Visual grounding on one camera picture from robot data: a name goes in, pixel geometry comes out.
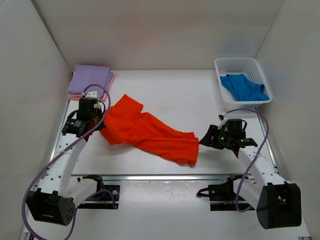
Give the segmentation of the orange t-shirt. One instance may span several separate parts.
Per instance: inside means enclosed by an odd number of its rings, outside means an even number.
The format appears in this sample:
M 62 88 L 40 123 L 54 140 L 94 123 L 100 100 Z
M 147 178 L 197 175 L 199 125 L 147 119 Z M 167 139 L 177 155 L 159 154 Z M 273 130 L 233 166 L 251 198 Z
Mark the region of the orange t-shirt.
M 149 112 L 142 112 L 143 107 L 128 95 L 123 95 L 110 108 L 101 135 L 112 146 L 129 144 L 179 165 L 195 166 L 199 153 L 199 139 L 195 134 L 169 127 Z

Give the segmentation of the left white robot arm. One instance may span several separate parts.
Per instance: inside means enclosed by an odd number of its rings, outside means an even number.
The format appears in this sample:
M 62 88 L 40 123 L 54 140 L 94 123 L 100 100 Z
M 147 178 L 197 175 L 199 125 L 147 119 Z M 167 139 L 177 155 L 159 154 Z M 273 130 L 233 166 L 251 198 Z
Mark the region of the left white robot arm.
M 83 96 L 78 109 L 72 111 L 62 128 L 57 160 L 49 166 L 35 191 L 26 197 L 27 207 L 35 221 L 67 226 L 76 214 L 76 208 L 90 195 L 99 199 L 105 187 L 85 177 L 72 188 L 69 182 L 78 157 L 90 135 L 105 128 L 103 116 L 106 106 L 97 97 Z

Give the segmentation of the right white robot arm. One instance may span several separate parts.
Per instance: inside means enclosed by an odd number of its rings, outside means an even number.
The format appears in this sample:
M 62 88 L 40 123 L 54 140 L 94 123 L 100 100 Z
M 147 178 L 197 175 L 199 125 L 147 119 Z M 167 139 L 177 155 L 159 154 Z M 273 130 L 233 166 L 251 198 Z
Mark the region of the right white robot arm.
M 255 210 L 264 229 L 298 227 L 302 223 L 301 190 L 281 177 L 258 152 L 258 144 L 246 136 L 247 122 L 239 118 L 210 125 L 200 144 L 218 150 L 231 150 L 248 169 L 252 179 L 230 175 L 221 184 L 211 184 L 197 192 L 207 197 L 211 210 L 226 210 L 227 205 Z

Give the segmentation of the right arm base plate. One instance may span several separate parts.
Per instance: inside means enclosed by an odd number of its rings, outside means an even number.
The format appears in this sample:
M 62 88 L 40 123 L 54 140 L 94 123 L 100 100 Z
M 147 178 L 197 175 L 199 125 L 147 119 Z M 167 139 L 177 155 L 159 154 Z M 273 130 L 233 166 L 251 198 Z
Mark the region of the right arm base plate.
M 197 198 L 209 200 L 210 211 L 237 211 L 234 183 L 242 178 L 242 174 L 208 175 L 207 186 L 197 191 Z

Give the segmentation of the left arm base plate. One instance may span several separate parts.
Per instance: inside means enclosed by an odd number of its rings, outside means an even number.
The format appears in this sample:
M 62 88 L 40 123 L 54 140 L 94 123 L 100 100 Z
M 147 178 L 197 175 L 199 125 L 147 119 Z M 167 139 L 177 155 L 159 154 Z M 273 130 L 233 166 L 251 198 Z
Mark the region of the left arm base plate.
M 97 182 L 94 196 L 88 197 L 79 205 L 79 209 L 104 209 L 117 210 L 119 208 L 120 190 L 119 184 L 107 184 L 102 176 L 96 174 L 85 175 L 77 180 L 89 179 Z

